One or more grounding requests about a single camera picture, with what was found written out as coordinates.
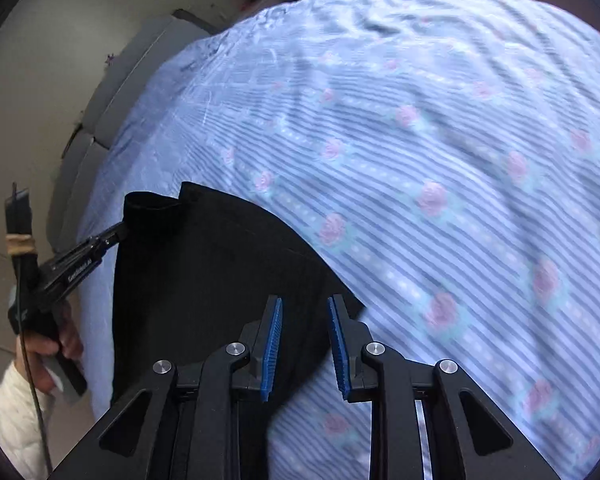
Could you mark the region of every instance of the black cable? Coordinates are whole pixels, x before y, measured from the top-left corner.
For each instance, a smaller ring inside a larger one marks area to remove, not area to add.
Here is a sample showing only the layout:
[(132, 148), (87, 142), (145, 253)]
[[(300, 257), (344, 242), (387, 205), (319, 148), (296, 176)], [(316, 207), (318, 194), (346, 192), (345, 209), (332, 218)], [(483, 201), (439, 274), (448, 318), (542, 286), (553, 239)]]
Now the black cable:
[(46, 440), (46, 429), (45, 421), (42, 418), (42, 410), (40, 409), (40, 401), (38, 400), (38, 394), (36, 393), (36, 386), (33, 383), (33, 377), (31, 375), (31, 367), (29, 365), (29, 358), (27, 356), (27, 348), (24, 343), (24, 332), (22, 331), (22, 319), (20, 317), (20, 266), (22, 261), (20, 257), (16, 257), (16, 315), (18, 317), (18, 332), (20, 333), (20, 350), (22, 351), (22, 359), (24, 361), (24, 369), (27, 372), (27, 381), (29, 381), (29, 388), (31, 389), (31, 396), (33, 397), (33, 404), (36, 407), (36, 416), (38, 418), (38, 429), (40, 430), (40, 437), (42, 438), (42, 451), (45, 456), (46, 475), (50, 476), (53, 471), (51, 465), (51, 455), (49, 453), (49, 444)]

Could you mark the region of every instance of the black pants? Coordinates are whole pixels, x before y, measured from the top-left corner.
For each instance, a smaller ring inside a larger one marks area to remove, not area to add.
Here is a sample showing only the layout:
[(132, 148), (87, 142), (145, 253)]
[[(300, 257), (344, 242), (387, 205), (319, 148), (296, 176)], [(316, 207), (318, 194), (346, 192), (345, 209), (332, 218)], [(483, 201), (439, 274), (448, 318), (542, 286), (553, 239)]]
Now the black pants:
[(328, 352), (327, 297), (343, 294), (352, 317), (363, 305), (295, 231), (235, 196), (190, 183), (179, 199), (134, 192), (124, 218), (113, 402), (153, 362), (201, 362), (260, 319), (269, 294), (283, 298), (273, 393), (240, 410), (242, 478), (265, 478), (269, 421)]

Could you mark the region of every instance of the bed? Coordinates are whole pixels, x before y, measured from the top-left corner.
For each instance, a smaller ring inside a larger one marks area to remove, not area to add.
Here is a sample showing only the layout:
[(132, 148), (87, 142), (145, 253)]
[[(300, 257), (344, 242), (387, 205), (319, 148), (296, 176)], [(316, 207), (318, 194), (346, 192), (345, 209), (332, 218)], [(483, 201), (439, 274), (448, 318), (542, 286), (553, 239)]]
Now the bed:
[[(177, 196), (182, 181), (283, 219), (365, 304), (374, 336), (461, 363), (561, 478), (596, 464), (589, 25), (532, 0), (301, 0), (213, 37), (155, 20), (66, 151), (52, 246), (119, 221), (126, 193)], [(80, 291), (96, 416), (111, 394), (114, 263)], [(272, 478), (364, 478), (369, 416), (342, 403), (325, 362), (270, 428)]]

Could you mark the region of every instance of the tile floor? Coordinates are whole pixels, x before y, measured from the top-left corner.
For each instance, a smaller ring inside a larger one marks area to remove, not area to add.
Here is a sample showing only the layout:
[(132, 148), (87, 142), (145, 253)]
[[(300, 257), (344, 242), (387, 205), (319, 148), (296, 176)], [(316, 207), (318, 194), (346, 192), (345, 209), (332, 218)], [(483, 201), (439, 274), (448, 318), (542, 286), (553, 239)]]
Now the tile floor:
[[(4, 256), (4, 198), (29, 187), (41, 259), (50, 256), (46, 211), (60, 155), (104, 73), (142, 20), (187, 9), (217, 27), (245, 0), (21, 0), (0, 30), (0, 377), (13, 358), (6, 319), (13, 269)], [(57, 463), (93, 424), (88, 399), (62, 402), (50, 425)]]

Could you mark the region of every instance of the person's arm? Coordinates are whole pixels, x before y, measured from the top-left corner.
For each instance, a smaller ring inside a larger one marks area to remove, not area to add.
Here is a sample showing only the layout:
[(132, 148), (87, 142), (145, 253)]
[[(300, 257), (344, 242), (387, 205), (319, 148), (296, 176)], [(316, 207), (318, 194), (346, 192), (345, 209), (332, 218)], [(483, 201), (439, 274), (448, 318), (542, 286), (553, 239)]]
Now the person's arm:
[[(60, 330), (62, 353), (70, 359), (79, 359), (82, 343), (68, 312)], [(43, 367), (40, 356), (55, 355), (58, 344), (32, 332), (25, 334), (25, 346), (46, 426), (54, 406), (50, 393), (55, 384)], [(26, 377), (18, 339), (16, 359), (7, 368), (0, 383), (0, 447), (25, 480), (39, 480), (46, 478), (46, 467), (38, 419)]]

